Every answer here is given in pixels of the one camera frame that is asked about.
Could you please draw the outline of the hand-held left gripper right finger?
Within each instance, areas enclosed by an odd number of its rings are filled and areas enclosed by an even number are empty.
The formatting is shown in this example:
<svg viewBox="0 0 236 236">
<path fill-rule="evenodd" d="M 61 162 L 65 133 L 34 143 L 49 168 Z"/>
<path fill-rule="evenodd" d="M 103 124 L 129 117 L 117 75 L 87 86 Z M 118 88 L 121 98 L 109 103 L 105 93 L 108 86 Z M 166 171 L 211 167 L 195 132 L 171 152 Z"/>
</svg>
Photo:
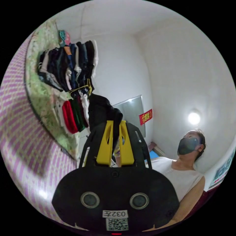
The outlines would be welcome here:
<svg viewBox="0 0 236 236">
<path fill-rule="evenodd" d="M 119 150 L 121 165 L 133 165 L 134 156 L 128 134 L 126 122 L 123 120 L 119 125 Z"/>
</svg>

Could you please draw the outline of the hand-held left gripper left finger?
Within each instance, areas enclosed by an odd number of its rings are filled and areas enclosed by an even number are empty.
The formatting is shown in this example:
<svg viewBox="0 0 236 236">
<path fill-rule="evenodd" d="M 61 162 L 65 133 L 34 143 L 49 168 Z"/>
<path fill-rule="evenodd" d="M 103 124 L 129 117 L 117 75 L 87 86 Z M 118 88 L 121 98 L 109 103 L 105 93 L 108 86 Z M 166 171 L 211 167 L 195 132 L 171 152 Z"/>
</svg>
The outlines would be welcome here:
<svg viewBox="0 0 236 236">
<path fill-rule="evenodd" d="M 113 146 L 113 121 L 108 120 L 101 139 L 97 164 L 111 164 Z"/>
</svg>

